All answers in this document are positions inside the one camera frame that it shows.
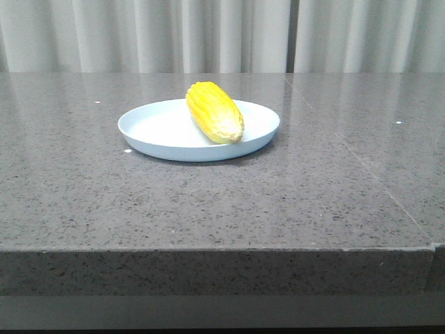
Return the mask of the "grey curtain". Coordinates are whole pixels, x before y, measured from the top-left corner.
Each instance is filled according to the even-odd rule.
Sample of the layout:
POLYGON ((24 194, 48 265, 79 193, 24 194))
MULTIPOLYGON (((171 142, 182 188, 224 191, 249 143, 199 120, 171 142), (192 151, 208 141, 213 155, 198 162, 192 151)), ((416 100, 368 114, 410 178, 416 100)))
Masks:
POLYGON ((443 1, 300 1, 294 70, 444 72, 443 1))
POLYGON ((4 72, 286 72, 297 1, 2 1, 4 72))

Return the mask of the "grey left curtain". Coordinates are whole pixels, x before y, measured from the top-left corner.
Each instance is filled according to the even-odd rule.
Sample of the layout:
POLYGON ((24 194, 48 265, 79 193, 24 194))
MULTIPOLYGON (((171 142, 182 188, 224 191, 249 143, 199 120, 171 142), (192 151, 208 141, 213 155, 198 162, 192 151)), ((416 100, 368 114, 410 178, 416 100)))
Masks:
POLYGON ((286 72, 297 1, 2 1, 4 72, 286 72))

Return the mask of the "yellow corn cob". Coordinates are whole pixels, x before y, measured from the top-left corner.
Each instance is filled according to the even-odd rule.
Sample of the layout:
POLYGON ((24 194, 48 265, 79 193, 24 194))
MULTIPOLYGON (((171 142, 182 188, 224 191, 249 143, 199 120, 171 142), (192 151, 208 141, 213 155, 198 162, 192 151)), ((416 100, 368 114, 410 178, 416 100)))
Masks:
POLYGON ((195 124, 213 142, 237 143, 243 138, 243 114, 214 82, 194 83, 187 91, 186 104, 195 124))

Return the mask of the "light blue round plate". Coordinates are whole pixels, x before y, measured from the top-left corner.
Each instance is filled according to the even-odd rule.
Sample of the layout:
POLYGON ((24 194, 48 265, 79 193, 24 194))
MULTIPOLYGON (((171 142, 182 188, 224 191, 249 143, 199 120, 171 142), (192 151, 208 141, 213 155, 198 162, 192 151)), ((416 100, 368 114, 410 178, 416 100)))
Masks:
POLYGON ((118 128, 127 143, 151 157, 185 162, 222 161, 242 157, 267 145, 280 125, 268 107, 235 101, 243 114, 243 138, 235 144, 217 144, 199 129, 185 99, 166 100, 126 112, 118 128))

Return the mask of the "grey right curtain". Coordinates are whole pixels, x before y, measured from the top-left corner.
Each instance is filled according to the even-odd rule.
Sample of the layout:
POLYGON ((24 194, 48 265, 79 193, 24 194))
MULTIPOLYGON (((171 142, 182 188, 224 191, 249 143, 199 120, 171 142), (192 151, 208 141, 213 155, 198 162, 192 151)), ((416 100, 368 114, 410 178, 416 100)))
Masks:
POLYGON ((300 1, 294 70, 444 72, 443 1, 300 1))

